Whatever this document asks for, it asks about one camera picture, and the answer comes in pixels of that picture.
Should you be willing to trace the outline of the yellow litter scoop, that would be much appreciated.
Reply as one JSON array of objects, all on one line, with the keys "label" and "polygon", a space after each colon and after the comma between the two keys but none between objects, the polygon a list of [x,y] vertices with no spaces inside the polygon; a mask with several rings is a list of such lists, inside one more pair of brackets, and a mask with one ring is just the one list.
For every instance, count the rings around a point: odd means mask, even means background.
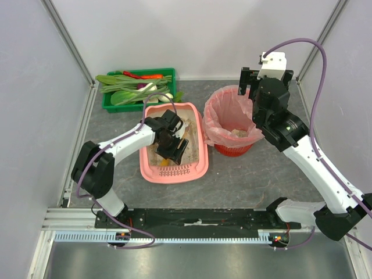
[{"label": "yellow litter scoop", "polygon": [[[185,131],[184,134],[183,134],[183,136],[182,136],[182,139],[185,139],[186,136],[187,136],[187,134],[188,134],[188,132]],[[169,165],[169,163],[170,163],[170,160],[169,160],[169,159],[163,159],[160,165],[161,165],[162,167],[166,167],[166,166]]]}]

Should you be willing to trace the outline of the pink litter box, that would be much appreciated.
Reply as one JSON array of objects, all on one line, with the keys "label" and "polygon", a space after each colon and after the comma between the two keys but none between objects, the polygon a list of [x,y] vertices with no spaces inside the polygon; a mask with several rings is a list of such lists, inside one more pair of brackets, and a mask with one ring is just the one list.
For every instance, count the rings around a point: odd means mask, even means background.
[{"label": "pink litter box", "polygon": [[150,166],[146,148],[139,151],[140,171],[144,179],[151,183],[177,184],[201,178],[209,167],[208,148],[202,131],[202,116],[196,107],[189,102],[176,104],[177,114],[181,110],[190,110],[196,117],[198,127],[199,160],[185,165],[170,162],[168,166]]}]

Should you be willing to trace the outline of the pink plastic bin liner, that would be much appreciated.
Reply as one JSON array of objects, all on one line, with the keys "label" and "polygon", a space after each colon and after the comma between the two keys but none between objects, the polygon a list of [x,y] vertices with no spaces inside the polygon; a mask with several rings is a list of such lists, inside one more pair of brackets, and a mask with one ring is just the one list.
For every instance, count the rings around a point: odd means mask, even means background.
[{"label": "pink plastic bin liner", "polygon": [[[252,120],[253,103],[249,93],[238,95],[237,85],[228,85],[216,90],[206,101],[202,127],[205,143],[227,144],[234,141],[256,143],[264,138]],[[239,138],[233,129],[245,130],[248,136]]]}]

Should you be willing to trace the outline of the clumped litter lump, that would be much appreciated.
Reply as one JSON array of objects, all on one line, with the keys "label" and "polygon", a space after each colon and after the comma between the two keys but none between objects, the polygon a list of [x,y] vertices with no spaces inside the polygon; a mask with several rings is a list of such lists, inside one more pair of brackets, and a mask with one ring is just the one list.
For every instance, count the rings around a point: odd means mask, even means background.
[{"label": "clumped litter lump", "polygon": [[233,129],[231,133],[236,135],[239,138],[245,138],[248,136],[248,132],[245,130]]}]

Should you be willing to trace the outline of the red trash bin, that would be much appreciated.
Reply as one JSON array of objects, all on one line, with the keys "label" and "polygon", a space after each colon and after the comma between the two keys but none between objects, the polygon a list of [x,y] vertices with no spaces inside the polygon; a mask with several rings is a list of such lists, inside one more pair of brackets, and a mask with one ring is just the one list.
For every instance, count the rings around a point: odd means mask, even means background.
[{"label": "red trash bin", "polygon": [[227,144],[214,144],[214,148],[224,156],[239,157],[251,149],[253,143],[234,141]]}]

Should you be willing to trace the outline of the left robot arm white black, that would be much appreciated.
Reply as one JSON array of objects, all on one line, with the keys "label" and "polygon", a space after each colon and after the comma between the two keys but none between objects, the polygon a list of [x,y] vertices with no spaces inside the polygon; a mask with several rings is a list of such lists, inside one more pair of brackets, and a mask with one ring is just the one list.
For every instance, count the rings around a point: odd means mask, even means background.
[{"label": "left robot arm white black", "polygon": [[179,165],[188,145],[183,138],[187,124],[177,113],[166,110],[160,117],[143,117],[130,131],[106,142],[87,141],[81,147],[71,179],[116,217],[126,208],[112,188],[115,167],[132,153],[151,145],[155,153]]}]

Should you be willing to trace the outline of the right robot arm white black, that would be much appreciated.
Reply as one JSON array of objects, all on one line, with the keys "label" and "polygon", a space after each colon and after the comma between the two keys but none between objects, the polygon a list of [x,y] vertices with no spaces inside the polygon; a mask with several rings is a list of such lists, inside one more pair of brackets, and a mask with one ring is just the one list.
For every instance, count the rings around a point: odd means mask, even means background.
[{"label": "right robot arm white black", "polygon": [[307,125],[288,110],[291,70],[281,78],[259,77],[257,70],[241,70],[238,95],[253,102],[252,120],[264,138],[294,162],[316,187],[323,202],[295,202],[278,198],[267,207],[283,223],[316,226],[326,237],[339,241],[371,212],[371,194],[364,194],[345,180],[312,144]]}]

